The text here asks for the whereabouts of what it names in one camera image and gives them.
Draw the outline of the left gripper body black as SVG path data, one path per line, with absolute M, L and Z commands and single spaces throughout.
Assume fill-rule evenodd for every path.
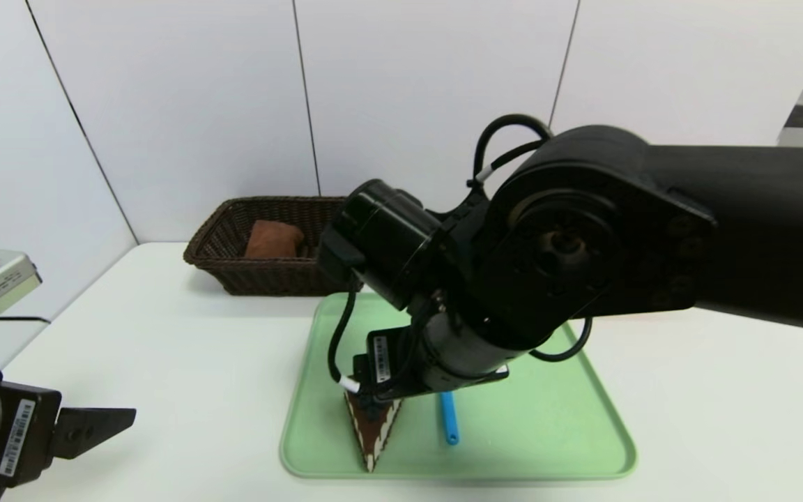
M 39 478 L 61 398 L 56 390 L 0 383 L 0 488 Z

